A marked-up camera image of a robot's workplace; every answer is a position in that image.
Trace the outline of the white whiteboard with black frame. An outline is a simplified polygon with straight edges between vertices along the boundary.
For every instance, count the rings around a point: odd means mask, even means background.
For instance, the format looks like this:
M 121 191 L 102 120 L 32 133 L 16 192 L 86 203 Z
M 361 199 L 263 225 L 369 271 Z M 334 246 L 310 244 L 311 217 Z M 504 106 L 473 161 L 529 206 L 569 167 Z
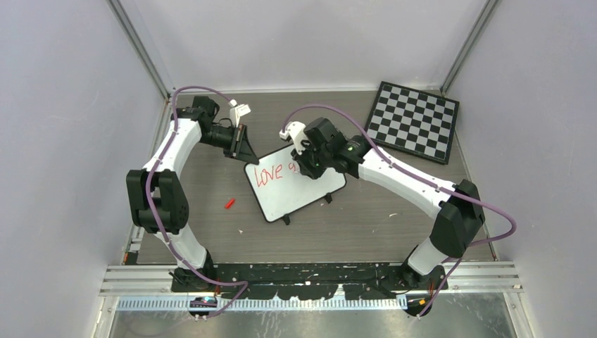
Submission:
M 314 180 L 299 172 L 299 165 L 291 157 L 293 146 L 284 146 L 259 158 L 257 165 L 247 163 L 244 174 L 258 207 L 268 223 L 283 220 L 290 223 L 290 215 L 318 200 L 332 202 L 332 194 L 346 186 L 345 175 L 328 168 Z

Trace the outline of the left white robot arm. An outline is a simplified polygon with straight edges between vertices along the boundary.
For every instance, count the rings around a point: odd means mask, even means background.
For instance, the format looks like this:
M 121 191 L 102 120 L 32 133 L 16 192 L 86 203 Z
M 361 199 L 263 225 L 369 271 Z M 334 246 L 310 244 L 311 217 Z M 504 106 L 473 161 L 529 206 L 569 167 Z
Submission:
M 189 278 L 200 292 L 216 281 L 213 259 L 189 225 L 189 202 L 179 179 L 191 150 L 197 144 L 222 149 L 224 157 L 243 163 L 259 162 L 241 117 L 246 104 L 229 102 L 229 125 L 216 121 L 219 105 L 207 96 L 195 96 L 190 107 L 175 108 L 165 136 L 151 160 L 126 175 L 132 222 L 167 246 L 177 261 L 175 276 Z

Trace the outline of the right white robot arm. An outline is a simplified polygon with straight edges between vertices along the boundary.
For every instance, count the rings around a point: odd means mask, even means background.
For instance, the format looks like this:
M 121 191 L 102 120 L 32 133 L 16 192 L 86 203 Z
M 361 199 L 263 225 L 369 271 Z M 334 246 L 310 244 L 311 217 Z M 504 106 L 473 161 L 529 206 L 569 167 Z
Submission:
M 424 211 L 433 221 L 430 235 L 417 245 L 399 269 L 403 285 L 419 289 L 447 258 L 462 258 L 485 215 L 477 186 L 469 180 L 456 184 L 440 180 L 392 158 L 362 134 L 347 138 L 328 119 L 305 125 L 290 122 L 279 136 L 294 146 L 292 158 L 299 172 L 316 180 L 328 169 L 377 184 Z

